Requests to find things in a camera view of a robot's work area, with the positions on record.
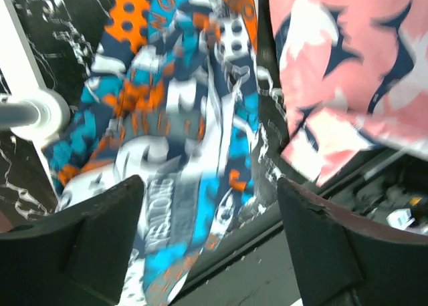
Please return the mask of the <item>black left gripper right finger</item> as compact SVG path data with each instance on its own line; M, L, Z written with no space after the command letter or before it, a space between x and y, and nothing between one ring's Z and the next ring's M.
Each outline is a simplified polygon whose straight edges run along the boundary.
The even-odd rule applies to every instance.
M373 222L299 184L278 202L304 305L426 305L427 237Z

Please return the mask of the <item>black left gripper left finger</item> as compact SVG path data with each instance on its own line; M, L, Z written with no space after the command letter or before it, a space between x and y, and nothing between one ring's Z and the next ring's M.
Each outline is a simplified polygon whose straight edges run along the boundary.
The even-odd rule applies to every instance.
M132 176L1 234L1 304L117 305L143 196Z

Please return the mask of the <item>blue orange patterned shorts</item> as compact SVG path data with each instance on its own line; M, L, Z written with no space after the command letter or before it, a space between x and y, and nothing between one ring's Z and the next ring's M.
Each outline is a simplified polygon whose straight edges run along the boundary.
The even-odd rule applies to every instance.
M139 176L121 305L168 305L253 197L258 0L115 0L63 136L58 209Z

